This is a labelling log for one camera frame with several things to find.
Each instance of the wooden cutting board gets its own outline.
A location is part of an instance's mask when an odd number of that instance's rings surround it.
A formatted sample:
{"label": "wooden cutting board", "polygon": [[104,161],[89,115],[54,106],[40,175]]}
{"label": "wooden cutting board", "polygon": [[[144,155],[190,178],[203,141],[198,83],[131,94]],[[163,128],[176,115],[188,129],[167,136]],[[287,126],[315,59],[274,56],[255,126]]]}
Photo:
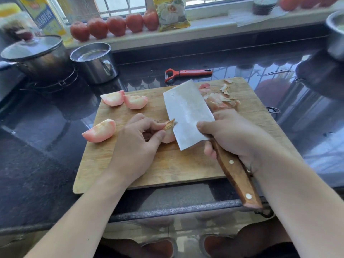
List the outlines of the wooden cutting board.
{"label": "wooden cutting board", "polygon": [[[238,112],[254,124],[262,127],[295,155],[301,157],[248,83],[243,78],[233,78],[233,80],[235,82],[230,85],[230,93],[233,97],[241,101]],[[220,92],[219,90],[225,82],[224,80],[215,80],[207,83],[210,83],[214,92]],[[173,87],[126,92],[126,95],[140,95],[149,98],[148,104],[140,110],[131,110],[125,104],[118,107],[110,107],[101,102],[94,125],[110,118],[116,121],[117,130],[112,138],[104,142],[87,142],[73,186],[73,192],[75,194],[86,192],[92,183],[101,175],[110,162],[119,131],[136,113],[141,112],[146,117],[158,122],[169,120],[163,93],[171,88]],[[157,150],[152,166],[142,177],[132,183],[129,188],[142,188],[225,177],[217,161],[204,156],[203,146],[204,141],[191,148],[180,151],[177,142],[169,144],[162,143]]]}

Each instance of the cleaver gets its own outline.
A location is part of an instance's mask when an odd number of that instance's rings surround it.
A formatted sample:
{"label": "cleaver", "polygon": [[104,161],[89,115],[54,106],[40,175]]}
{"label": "cleaver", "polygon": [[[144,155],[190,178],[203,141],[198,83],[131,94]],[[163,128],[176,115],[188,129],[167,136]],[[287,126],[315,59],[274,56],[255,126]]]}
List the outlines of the cleaver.
{"label": "cleaver", "polygon": [[198,131],[199,121],[215,121],[213,114],[205,103],[193,80],[188,80],[163,93],[169,119],[175,119],[173,128],[180,150],[194,144],[209,140],[217,153],[217,161],[228,180],[234,186],[243,206],[263,208],[257,191],[246,173],[246,168],[238,156],[224,150],[212,136]]}

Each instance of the metal bowl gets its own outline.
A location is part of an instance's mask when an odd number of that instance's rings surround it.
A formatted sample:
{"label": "metal bowl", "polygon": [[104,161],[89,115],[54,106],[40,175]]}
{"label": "metal bowl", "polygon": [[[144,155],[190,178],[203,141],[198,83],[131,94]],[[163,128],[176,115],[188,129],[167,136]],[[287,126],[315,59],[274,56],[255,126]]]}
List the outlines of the metal bowl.
{"label": "metal bowl", "polygon": [[344,11],[329,15],[326,19],[326,25],[330,29],[327,52],[334,59],[344,61],[344,30],[338,29],[340,25],[344,28]]}

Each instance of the cleaver blade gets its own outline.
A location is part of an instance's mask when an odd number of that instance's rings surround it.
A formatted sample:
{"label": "cleaver blade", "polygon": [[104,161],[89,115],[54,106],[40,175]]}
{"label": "cleaver blade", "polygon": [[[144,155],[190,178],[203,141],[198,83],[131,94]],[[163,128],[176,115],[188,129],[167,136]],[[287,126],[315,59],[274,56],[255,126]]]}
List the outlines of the cleaver blade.
{"label": "cleaver blade", "polygon": [[180,150],[209,140],[196,127],[199,121],[214,121],[214,116],[205,103],[193,80],[188,80],[163,93],[169,119],[175,119],[173,128]]}

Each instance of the person's right hand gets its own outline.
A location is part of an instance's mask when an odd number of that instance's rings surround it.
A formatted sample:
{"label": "person's right hand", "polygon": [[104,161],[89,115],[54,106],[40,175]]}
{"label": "person's right hand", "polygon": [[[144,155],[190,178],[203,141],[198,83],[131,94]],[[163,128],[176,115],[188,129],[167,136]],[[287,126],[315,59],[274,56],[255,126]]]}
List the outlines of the person's right hand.
{"label": "person's right hand", "polygon": [[[260,150],[273,147],[275,139],[257,125],[240,116],[234,109],[214,113],[215,121],[198,122],[200,132],[211,134],[225,150],[238,155],[247,168]],[[204,154],[216,159],[216,152],[209,141],[206,141]]]}

